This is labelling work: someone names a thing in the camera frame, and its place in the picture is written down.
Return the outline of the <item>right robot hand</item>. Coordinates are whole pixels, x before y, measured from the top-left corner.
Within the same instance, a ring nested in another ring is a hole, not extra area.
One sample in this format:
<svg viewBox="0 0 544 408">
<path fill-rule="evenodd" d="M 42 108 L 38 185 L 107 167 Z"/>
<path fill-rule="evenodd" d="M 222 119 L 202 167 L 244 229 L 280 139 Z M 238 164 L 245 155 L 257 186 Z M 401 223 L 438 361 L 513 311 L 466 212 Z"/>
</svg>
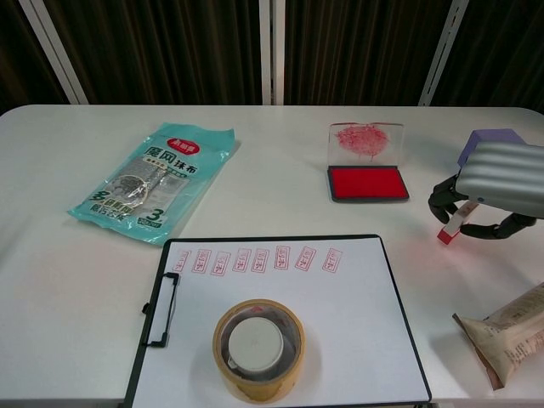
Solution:
<svg viewBox="0 0 544 408">
<path fill-rule="evenodd" d="M 459 201 L 509 211 L 499 224 L 464 224 L 460 233 L 503 240 L 543 219 L 543 148 L 532 144 L 481 142 L 457 174 L 436 184 L 428 198 L 433 215 L 451 221 Z"/>
</svg>

